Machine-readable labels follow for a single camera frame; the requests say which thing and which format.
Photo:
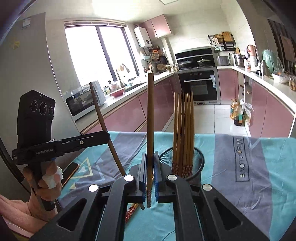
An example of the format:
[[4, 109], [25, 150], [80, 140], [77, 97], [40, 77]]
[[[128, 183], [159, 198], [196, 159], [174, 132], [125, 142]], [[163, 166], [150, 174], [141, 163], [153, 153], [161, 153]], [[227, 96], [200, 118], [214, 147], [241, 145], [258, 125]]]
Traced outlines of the pink left sleeve forearm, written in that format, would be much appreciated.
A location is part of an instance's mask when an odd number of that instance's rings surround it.
[[24, 237], [34, 235], [57, 213], [56, 208], [51, 211], [44, 210], [34, 195], [31, 195], [27, 202], [1, 196], [1, 216], [11, 231]]

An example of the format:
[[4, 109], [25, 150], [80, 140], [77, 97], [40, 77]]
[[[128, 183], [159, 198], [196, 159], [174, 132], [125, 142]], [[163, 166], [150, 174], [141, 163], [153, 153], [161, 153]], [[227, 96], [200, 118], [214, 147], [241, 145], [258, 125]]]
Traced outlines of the left hand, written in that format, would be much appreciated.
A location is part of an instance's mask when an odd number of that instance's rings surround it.
[[23, 175], [31, 187], [31, 197], [39, 197], [45, 201], [54, 201], [57, 199], [62, 190], [61, 173], [55, 161], [51, 161], [45, 175], [36, 183], [33, 173], [29, 167], [23, 169]]

